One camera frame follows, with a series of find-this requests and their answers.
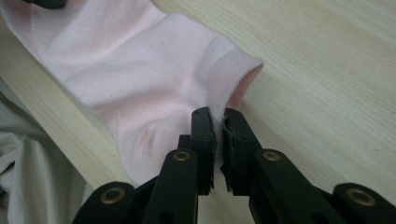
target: black plastic part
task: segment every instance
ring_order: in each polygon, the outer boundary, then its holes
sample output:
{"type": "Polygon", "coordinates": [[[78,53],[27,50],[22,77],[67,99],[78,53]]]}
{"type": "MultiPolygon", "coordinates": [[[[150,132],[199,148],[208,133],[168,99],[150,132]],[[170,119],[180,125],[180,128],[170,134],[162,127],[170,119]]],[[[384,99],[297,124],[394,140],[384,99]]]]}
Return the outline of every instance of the black plastic part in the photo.
{"type": "Polygon", "coordinates": [[[142,223],[196,223],[197,164],[197,154],[190,149],[180,148],[167,154],[142,223]]]}
{"type": "MultiPolygon", "coordinates": [[[[322,197],[283,153],[261,149],[255,154],[254,178],[265,198],[252,194],[252,203],[267,201],[278,223],[345,223],[332,206],[322,197]],[[264,153],[277,155],[270,160],[264,153]]],[[[260,218],[254,216],[256,223],[260,218]]]]}
{"type": "Polygon", "coordinates": [[[358,184],[337,185],[332,203],[348,223],[396,223],[396,207],[375,191],[358,184]]]}
{"type": "Polygon", "coordinates": [[[22,0],[23,2],[33,3],[46,9],[58,9],[66,5],[67,0],[22,0]]]}
{"type": "Polygon", "coordinates": [[[254,153],[262,149],[262,146],[239,111],[226,109],[223,131],[224,164],[221,171],[225,176],[227,189],[235,196],[248,196],[254,153]]]}
{"type": "Polygon", "coordinates": [[[191,114],[190,149],[195,151],[199,157],[199,195],[208,195],[210,188],[214,188],[213,174],[216,143],[209,107],[194,110],[191,114]]]}
{"type": "Polygon", "coordinates": [[[94,191],[87,202],[82,205],[73,223],[123,223],[128,217],[134,196],[134,187],[127,183],[111,182],[105,184],[94,191]],[[111,203],[111,197],[117,197],[120,194],[117,189],[123,190],[122,197],[119,201],[111,203]],[[108,192],[106,198],[110,198],[110,200],[103,201],[106,192],[108,192]]]}

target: pink sock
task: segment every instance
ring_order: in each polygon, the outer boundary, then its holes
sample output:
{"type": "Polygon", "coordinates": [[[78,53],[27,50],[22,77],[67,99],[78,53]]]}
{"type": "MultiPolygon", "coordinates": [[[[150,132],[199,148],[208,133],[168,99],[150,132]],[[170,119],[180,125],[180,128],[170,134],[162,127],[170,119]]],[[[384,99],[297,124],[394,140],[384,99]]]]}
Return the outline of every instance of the pink sock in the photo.
{"type": "Polygon", "coordinates": [[[137,184],[190,133],[193,110],[209,106],[220,136],[225,106],[238,107],[262,69],[226,37],[149,0],[69,0],[57,10],[0,3],[23,45],[108,126],[137,184]]]}

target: wooden table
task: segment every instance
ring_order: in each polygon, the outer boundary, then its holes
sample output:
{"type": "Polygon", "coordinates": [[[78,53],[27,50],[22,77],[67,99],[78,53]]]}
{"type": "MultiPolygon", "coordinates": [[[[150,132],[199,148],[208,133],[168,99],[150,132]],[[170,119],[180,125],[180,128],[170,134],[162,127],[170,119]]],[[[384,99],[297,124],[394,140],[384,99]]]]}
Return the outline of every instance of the wooden table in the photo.
{"type": "MultiPolygon", "coordinates": [[[[396,2],[155,0],[264,59],[241,111],[264,147],[312,184],[374,189],[396,204],[396,2]]],[[[2,23],[0,76],[87,181],[128,181],[106,126],[63,90],[2,23]]],[[[200,223],[252,223],[246,198],[200,198],[200,223]]]]}

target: table surface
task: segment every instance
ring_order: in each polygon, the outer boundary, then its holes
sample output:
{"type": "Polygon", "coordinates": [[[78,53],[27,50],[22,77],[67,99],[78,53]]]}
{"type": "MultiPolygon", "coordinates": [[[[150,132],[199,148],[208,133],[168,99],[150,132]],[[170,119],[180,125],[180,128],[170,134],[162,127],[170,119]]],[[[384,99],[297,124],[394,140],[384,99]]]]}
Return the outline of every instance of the table surface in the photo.
{"type": "MultiPolygon", "coordinates": [[[[264,60],[241,111],[263,147],[284,152],[327,191],[369,187],[396,204],[396,2],[154,0],[264,60]]],[[[97,188],[128,181],[106,126],[1,22],[0,77],[97,188]]],[[[252,223],[246,198],[200,197],[200,223],[252,223]]]]}

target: brass screw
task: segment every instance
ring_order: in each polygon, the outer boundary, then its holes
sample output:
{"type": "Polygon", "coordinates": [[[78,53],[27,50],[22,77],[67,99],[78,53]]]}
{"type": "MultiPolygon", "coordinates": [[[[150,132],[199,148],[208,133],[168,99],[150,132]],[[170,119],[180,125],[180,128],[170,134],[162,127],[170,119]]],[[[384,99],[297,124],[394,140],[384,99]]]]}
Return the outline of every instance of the brass screw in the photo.
{"type": "Polygon", "coordinates": [[[125,189],[114,187],[103,192],[100,201],[104,204],[113,204],[121,200],[125,196],[125,189]]]}
{"type": "Polygon", "coordinates": [[[265,159],[267,159],[268,161],[279,161],[280,160],[279,154],[277,154],[275,152],[264,152],[264,153],[262,153],[262,156],[265,159]]]}
{"type": "Polygon", "coordinates": [[[364,206],[374,206],[376,204],[375,198],[361,189],[348,189],[346,195],[355,203],[364,206]]]}
{"type": "Polygon", "coordinates": [[[174,155],[174,159],[177,160],[177,161],[186,161],[186,160],[188,160],[190,157],[191,157],[191,155],[190,155],[189,153],[183,152],[183,151],[177,152],[177,153],[175,153],[175,155],[174,155]]]}

